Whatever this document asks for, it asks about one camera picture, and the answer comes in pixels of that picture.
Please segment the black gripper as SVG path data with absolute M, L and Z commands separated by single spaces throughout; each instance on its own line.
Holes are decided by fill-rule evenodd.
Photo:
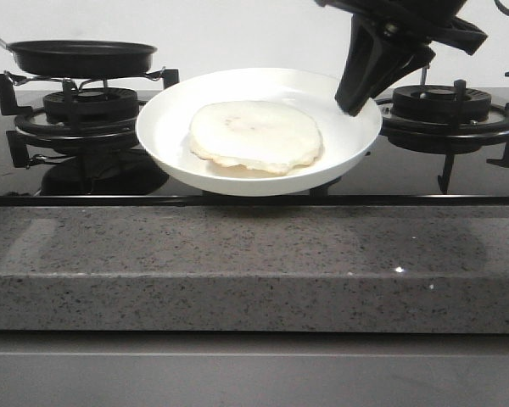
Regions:
M 472 55 L 487 39 L 476 25 L 457 15 L 463 1 L 318 1 L 353 14 L 350 48 L 335 100 L 356 116 L 374 98 L 399 79 L 432 61 L 435 52 L 422 43 L 395 44 L 383 37 L 379 26 L 422 42 L 436 41 Z

